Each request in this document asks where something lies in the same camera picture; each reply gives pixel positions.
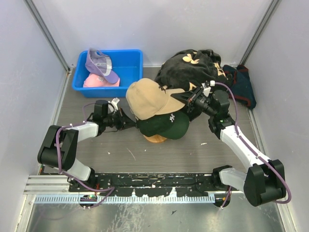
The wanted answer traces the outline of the pink cap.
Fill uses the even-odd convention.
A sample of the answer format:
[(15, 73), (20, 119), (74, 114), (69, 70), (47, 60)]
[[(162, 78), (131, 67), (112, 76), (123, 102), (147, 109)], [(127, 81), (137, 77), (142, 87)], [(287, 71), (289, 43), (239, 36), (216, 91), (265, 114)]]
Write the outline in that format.
[(91, 73), (84, 81), (83, 87), (118, 87), (120, 78), (114, 84), (109, 83), (104, 77)]

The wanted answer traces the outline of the purple LA cap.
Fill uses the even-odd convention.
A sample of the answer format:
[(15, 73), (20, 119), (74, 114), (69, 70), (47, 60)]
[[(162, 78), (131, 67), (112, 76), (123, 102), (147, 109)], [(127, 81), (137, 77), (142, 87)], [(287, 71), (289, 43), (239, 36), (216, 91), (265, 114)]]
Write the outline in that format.
[(116, 84), (120, 80), (119, 76), (112, 70), (110, 56), (97, 49), (88, 49), (85, 67), (90, 73), (103, 77), (110, 84)]

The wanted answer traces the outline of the green NY cap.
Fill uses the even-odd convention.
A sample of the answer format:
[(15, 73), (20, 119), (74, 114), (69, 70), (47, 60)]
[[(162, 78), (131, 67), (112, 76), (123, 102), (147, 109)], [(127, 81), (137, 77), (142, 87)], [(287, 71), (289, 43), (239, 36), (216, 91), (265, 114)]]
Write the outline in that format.
[(188, 131), (190, 119), (182, 111), (156, 115), (146, 120), (137, 120), (137, 128), (146, 137), (160, 135), (171, 140), (178, 140)]

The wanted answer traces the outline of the wooden hat stand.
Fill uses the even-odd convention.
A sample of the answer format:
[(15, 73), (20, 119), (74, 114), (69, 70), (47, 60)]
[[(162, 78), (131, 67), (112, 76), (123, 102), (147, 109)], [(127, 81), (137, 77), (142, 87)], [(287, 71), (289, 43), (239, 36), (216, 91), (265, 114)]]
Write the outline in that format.
[(151, 137), (147, 137), (147, 136), (143, 136), (148, 142), (150, 142), (150, 143), (155, 143), (155, 144), (157, 144), (157, 143), (163, 143), (164, 141), (166, 141), (167, 140), (167, 138), (165, 138), (165, 137), (162, 137), (162, 136), (160, 136), (160, 135), (154, 135), (154, 136), (151, 136)]

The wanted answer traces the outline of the beige cap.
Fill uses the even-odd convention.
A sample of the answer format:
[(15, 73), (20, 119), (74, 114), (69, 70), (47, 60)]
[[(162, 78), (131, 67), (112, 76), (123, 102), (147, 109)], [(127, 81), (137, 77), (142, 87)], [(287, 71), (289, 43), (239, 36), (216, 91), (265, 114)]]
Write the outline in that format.
[(142, 78), (129, 86), (126, 100), (135, 117), (146, 120), (180, 110), (184, 103), (171, 97), (171, 94), (182, 92), (184, 90), (181, 88), (165, 89), (149, 78)]

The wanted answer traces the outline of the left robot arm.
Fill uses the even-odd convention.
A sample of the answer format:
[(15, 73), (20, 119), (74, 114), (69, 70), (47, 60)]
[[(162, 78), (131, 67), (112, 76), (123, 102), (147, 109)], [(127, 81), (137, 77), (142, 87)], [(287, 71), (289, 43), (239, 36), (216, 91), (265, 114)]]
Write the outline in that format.
[(122, 131), (136, 126), (118, 102), (118, 98), (97, 100), (83, 107), (84, 110), (87, 106), (94, 106), (93, 112), (82, 123), (50, 126), (37, 155), (38, 163), (56, 169), (85, 191), (97, 191), (95, 171), (76, 158), (77, 146), (81, 141), (102, 135), (107, 128)]

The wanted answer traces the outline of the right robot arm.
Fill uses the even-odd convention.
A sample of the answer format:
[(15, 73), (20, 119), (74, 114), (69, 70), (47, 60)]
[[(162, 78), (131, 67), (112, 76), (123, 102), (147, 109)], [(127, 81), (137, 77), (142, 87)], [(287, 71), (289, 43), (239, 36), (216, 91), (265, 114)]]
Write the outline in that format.
[(247, 171), (240, 172), (231, 166), (213, 170), (212, 186), (223, 190), (230, 186), (244, 193), (252, 206), (269, 202), (280, 203), (289, 198), (285, 182), (284, 165), (278, 159), (271, 160), (258, 150), (241, 132), (236, 120), (229, 114), (229, 95), (226, 91), (197, 87), (172, 97), (185, 104), (188, 111), (198, 109), (207, 114), (209, 128), (238, 157)]

